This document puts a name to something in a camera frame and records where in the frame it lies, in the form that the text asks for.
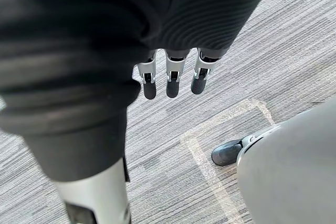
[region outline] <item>gray leg cover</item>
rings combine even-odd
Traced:
[[[255,224],[336,220],[336,98],[244,148],[238,184]]]

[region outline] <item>black arm cover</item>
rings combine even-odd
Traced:
[[[133,66],[150,49],[228,47],[260,0],[0,0],[0,127],[47,176],[95,175],[124,153]]]

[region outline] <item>floor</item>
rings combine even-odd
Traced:
[[[159,51],[157,97],[129,107],[127,158],[133,222],[253,223],[235,165],[211,151],[286,120],[336,93],[336,0],[262,0],[208,81],[193,95],[196,51],[179,96],[165,95]],[[137,71],[134,77],[139,80]],[[0,135],[0,222],[67,224],[52,183],[19,137]]]

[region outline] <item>black rubber fingertip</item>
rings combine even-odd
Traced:
[[[205,84],[206,80],[204,80],[204,76],[199,76],[198,79],[194,77],[191,83],[191,91],[194,94],[201,94],[205,89]]]
[[[153,100],[156,97],[156,84],[155,83],[144,84],[143,94],[148,100]]]
[[[180,82],[175,80],[167,81],[166,93],[169,98],[175,98],[179,94]]]

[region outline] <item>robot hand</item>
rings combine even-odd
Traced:
[[[191,91],[194,94],[201,94],[209,75],[214,71],[217,62],[228,51],[229,48],[210,50],[205,48],[197,49],[197,58],[194,69]],[[166,94],[170,98],[178,95],[180,80],[183,74],[185,60],[190,50],[165,50],[166,54]],[[156,50],[150,51],[147,62],[138,64],[139,74],[143,83],[143,92],[147,99],[152,100],[156,96]]]

